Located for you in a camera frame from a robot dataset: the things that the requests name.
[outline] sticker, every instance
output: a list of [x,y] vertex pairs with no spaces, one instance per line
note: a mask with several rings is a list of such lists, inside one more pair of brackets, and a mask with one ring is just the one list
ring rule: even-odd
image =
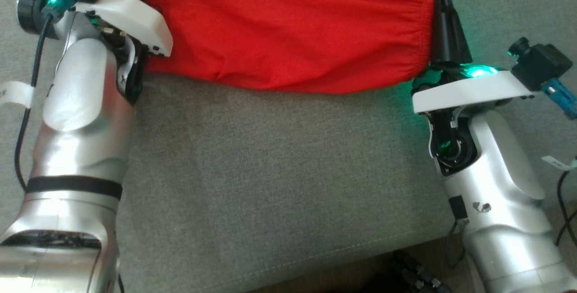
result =
[[577,168],[577,160],[573,160],[573,162],[571,162],[571,165],[566,165],[563,162],[561,162],[561,161],[559,161],[556,158],[553,158],[551,156],[541,157],[541,159],[544,162],[548,162],[548,163],[552,164],[553,166],[555,166],[557,169],[561,169],[563,171],[569,171],[569,170]]
[[0,105],[13,102],[30,108],[34,87],[19,81],[8,81],[0,85]]
[[473,202],[472,207],[478,213],[489,213],[491,211],[491,204],[489,204],[489,203],[485,203],[485,204],[483,204],[483,206],[481,206],[480,202]]

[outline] white plastic mount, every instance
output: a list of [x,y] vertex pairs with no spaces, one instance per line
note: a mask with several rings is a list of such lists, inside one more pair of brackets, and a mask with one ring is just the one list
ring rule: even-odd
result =
[[173,36],[165,18],[140,0],[98,0],[98,2],[77,3],[80,12],[94,11],[97,16],[115,28],[147,45],[155,55],[170,56],[173,50]]
[[420,114],[532,94],[510,71],[499,71],[416,92],[412,96],[412,108],[415,114]]

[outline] cable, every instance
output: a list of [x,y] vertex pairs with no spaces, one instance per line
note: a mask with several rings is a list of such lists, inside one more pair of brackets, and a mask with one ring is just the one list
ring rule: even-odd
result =
[[120,293],[124,293],[124,284],[122,283],[122,277],[118,274],[118,287],[120,288]]
[[451,262],[449,261],[450,260],[449,250],[451,248],[451,236],[453,236],[455,229],[457,229],[457,221],[455,221],[455,223],[453,223],[453,226],[451,227],[451,229],[449,230],[449,234],[447,235],[447,240],[445,240],[445,264],[447,264],[447,267],[449,267],[450,269],[455,269],[456,266],[459,265],[461,260],[463,260],[463,258],[465,257],[465,249],[463,248],[463,251],[461,252],[459,258],[456,260],[455,264],[451,264]]
[[[559,181],[557,182],[557,199],[559,200],[559,207],[561,208],[561,214],[563,215],[563,221],[565,222],[564,227],[567,229],[567,232],[569,233],[569,236],[571,237],[573,244],[575,244],[575,247],[577,247],[577,239],[575,238],[575,233],[573,233],[573,228],[571,227],[571,220],[567,215],[567,209],[565,208],[565,203],[563,202],[563,195],[561,194],[563,181],[567,177],[567,174],[569,174],[569,171],[563,172],[563,174],[561,174],[561,177],[559,178]],[[559,236],[557,236],[557,239],[559,241],[561,240],[560,236],[562,234],[563,232],[560,232]]]
[[[34,57],[34,66],[32,67],[32,79],[30,81],[30,85],[34,88],[37,85],[38,75],[40,74],[40,61],[42,56],[42,49],[44,48],[46,35],[48,34],[48,30],[50,29],[50,24],[52,24],[53,19],[54,16],[52,16],[51,14],[48,14],[46,16],[44,27],[42,28],[42,32],[40,34],[40,37],[38,38],[37,51]],[[24,191],[26,191],[26,181],[22,176],[22,170],[20,168],[20,153],[22,152],[22,144],[24,142],[24,135],[26,134],[26,128],[28,126],[29,119],[30,119],[30,108],[27,108],[24,111],[24,116],[22,117],[20,132],[18,133],[18,139],[16,140],[16,149],[14,150],[14,169],[16,170],[16,177],[20,182],[20,186]]]
[[454,112],[453,112],[453,120],[451,121],[451,127],[452,128],[459,128],[459,115],[463,112],[463,110],[465,110],[465,108],[467,108],[468,105],[463,105],[460,106],[459,108],[457,108]]
[[[569,222],[573,221],[573,219],[577,216],[577,211],[574,211],[573,214],[569,215]],[[567,225],[563,224],[561,229],[559,230],[559,234],[557,234],[557,239],[555,240],[555,246],[558,246],[561,242],[561,237],[563,236],[563,232],[567,229]]]

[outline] red shorts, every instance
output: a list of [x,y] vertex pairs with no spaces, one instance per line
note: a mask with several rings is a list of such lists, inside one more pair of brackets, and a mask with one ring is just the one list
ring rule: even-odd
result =
[[433,0],[147,0],[174,38],[147,71],[235,87],[344,94],[427,65]]

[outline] wooden floor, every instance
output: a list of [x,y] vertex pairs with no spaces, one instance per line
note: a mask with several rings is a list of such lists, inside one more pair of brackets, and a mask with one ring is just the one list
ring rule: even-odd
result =
[[[452,240],[451,250],[456,258],[462,246],[459,236],[454,236]],[[416,258],[427,270],[447,284],[454,293],[484,293],[476,270],[467,259],[460,262],[454,270],[445,266],[443,259],[445,239],[422,243],[405,248],[404,251]],[[376,256],[346,266],[257,289],[251,293],[325,293],[333,289],[354,292],[357,289],[361,289],[363,284],[375,273],[386,271],[387,261],[391,259],[391,256],[392,254]]]

